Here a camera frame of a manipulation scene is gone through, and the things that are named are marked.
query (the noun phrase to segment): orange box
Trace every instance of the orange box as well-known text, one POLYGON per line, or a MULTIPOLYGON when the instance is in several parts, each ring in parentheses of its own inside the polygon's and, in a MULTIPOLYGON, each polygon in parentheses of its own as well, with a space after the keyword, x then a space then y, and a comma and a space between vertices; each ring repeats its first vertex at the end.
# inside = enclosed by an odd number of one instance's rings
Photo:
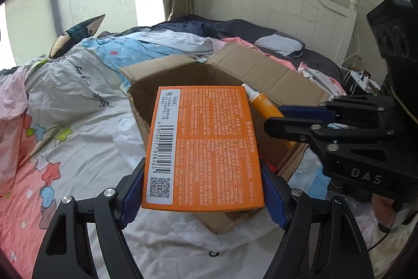
POLYGON ((222 212, 264 206, 257 143, 243 87, 160 87, 142 207, 222 212))

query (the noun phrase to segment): orange tube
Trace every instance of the orange tube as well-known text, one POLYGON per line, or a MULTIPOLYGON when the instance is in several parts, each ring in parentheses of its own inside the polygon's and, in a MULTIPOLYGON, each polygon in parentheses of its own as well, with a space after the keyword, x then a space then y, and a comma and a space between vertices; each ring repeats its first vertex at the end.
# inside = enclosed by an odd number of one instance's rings
MULTIPOLYGON (((279 109, 269 100, 269 98, 260 93, 248 84, 244 83, 242 85, 245 88, 245 91, 248 95, 248 101, 258 110, 258 112, 263 116, 264 119, 269 119, 270 117, 284 117, 279 109)), ((283 140, 287 148, 292 148, 295 144, 293 141, 283 140)))

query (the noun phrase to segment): qr code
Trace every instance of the qr code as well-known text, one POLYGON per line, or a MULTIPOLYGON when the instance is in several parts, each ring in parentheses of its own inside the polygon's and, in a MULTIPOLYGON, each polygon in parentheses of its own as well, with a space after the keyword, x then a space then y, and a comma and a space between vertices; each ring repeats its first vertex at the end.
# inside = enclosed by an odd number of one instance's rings
POLYGON ((170 197, 170 178, 153 178, 150 182, 150 197, 170 197))

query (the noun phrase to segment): white cable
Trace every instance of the white cable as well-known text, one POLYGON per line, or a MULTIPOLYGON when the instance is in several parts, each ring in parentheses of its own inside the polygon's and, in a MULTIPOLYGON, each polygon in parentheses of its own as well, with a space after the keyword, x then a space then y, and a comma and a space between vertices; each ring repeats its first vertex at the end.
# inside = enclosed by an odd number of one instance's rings
POLYGON ((342 65, 345 63, 345 61, 347 60, 347 59, 349 59, 349 58, 351 58, 351 57, 353 57, 353 56, 356 56, 359 52, 360 52, 360 41, 359 41, 359 30, 358 29, 356 29, 356 32, 357 32, 357 52, 356 53, 354 53, 354 54, 352 54, 352 55, 350 55, 350 56, 348 56, 342 63, 341 63, 341 66, 340 66, 340 68, 341 69, 344 69, 343 67, 342 67, 342 65))
POLYGON ((351 70, 348 70, 348 69, 344 68, 342 65, 345 63, 345 61, 346 61, 347 59, 349 59, 349 58, 351 58, 351 57, 353 57, 353 56, 356 56, 356 55, 360 52, 359 30, 357 29, 357 24, 359 23, 359 22, 358 22, 358 20, 360 20, 360 16, 359 16, 359 14, 360 14, 360 10, 361 10, 362 6, 363 6, 363 2, 361 3, 361 5, 360 5, 360 7, 359 7, 359 9, 358 9, 358 11, 357 11, 356 22, 354 23, 354 28, 356 29, 356 32, 357 32, 357 52, 356 52, 355 54, 352 54, 352 55, 348 56, 348 57, 347 57, 347 58, 346 58, 346 59, 345 59, 345 60, 341 63, 341 65, 340 65, 340 69, 344 69, 344 70, 347 70, 347 71, 351 71, 351 70))
POLYGON ((354 91, 356 90, 356 88, 357 88, 357 85, 359 84, 359 82, 358 81, 356 81, 356 85, 355 85, 355 87, 354 87, 354 89, 353 89, 353 91, 351 92, 351 95, 353 95, 354 94, 354 91))
POLYGON ((344 85, 344 84, 345 84, 345 81, 346 81, 346 79, 347 79, 347 76, 349 76, 350 74, 351 74, 351 71, 349 71, 349 72, 345 75, 344 79, 342 80, 342 85, 344 85))

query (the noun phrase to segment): white label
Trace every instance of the white label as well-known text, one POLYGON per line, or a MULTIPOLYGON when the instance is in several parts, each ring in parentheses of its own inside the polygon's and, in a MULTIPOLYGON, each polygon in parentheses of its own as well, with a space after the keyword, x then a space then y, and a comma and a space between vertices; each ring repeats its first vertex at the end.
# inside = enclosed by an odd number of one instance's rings
POLYGON ((174 156, 180 89, 161 91, 151 146, 147 197, 150 204, 173 204, 174 156))

